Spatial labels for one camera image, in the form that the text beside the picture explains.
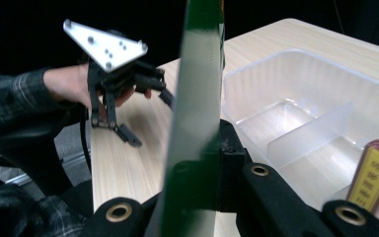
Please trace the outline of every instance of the plaid sleeve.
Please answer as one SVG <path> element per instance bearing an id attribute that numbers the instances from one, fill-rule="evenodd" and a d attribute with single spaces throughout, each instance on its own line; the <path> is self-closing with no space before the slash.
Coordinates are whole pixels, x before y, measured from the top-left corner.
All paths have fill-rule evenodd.
<path id="1" fill-rule="evenodd" d="M 72 107 L 52 100 L 43 82 L 45 70 L 0 75 L 0 132 L 20 120 Z"/>

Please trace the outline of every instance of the wooden table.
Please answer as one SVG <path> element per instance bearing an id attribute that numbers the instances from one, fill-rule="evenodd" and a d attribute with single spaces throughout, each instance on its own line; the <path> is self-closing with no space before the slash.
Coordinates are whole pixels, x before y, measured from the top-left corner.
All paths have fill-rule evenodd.
<path id="1" fill-rule="evenodd" d="M 284 49 L 300 48 L 379 80 L 379 46 L 352 39 L 303 22 L 287 19 L 226 40 L 225 76 L 247 64 Z M 174 93 L 179 61 L 166 70 L 168 88 Z M 117 109 L 118 124 L 124 122 L 143 146 L 124 144 L 113 132 L 91 129 L 94 209 L 116 197 L 144 202 L 163 185 L 166 150 L 172 112 L 156 98 L 134 95 Z M 235 214 L 217 214 L 215 236 L 238 236 Z"/>

